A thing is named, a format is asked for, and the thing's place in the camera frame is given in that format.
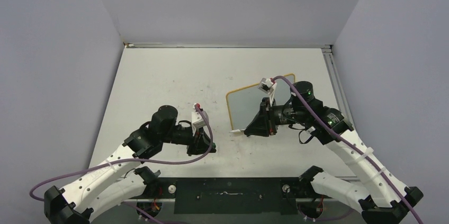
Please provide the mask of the green capped whiteboard marker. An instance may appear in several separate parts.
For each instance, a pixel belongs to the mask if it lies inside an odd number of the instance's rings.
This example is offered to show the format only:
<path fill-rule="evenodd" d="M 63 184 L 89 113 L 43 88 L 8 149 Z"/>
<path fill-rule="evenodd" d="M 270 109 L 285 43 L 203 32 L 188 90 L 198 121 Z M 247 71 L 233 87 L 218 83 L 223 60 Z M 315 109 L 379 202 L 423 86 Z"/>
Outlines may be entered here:
<path fill-rule="evenodd" d="M 236 129 L 236 130 L 231 130 L 230 131 L 230 133 L 235 134 L 235 135 L 241 134 L 241 133 L 244 133 L 244 132 L 245 132 L 245 129 Z"/>

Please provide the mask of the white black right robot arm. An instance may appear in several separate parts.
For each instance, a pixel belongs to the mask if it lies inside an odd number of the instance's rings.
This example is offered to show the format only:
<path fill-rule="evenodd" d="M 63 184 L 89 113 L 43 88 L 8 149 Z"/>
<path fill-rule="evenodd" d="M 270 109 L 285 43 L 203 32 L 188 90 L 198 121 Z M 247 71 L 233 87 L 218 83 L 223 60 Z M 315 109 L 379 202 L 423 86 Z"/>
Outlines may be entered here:
<path fill-rule="evenodd" d="M 299 177 L 298 190 L 310 198 L 329 197 L 361 214 L 366 223 L 400 223 L 423 198 L 422 191 L 397 179 L 375 157 L 373 149 L 359 137 L 338 109 L 317 99 L 308 81 L 290 83 L 290 97 L 283 105 L 275 102 L 277 84 L 264 78 L 258 88 L 266 93 L 259 111 L 244 129 L 246 136 L 269 137 L 287 125 L 317 139 L 336 154 L 359 179 L 353 184 L 312 166 Z"/>

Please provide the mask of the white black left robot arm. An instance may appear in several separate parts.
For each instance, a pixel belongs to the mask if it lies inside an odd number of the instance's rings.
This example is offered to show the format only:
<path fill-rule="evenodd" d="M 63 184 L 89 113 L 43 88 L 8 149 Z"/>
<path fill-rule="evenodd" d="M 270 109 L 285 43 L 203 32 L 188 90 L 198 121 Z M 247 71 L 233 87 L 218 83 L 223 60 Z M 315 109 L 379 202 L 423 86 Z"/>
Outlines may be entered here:
<path fill-rule="evenodd" d="M 178 111 L 161 106 L 151 120 L 130 133 L 118 148 L 99 165 L 88 169 L 77 180 L 44 193 L 44 215 L 50 223 L 91 223 L 107 210 L 137 196 L 153 197 L 158 190 L 159 173 L 144 165 L 164 144 L 185 145 L 193 163 L 216 151 L 209 117 L 198 103 L 194 104 L 187 126 L 177 121 Z"/>

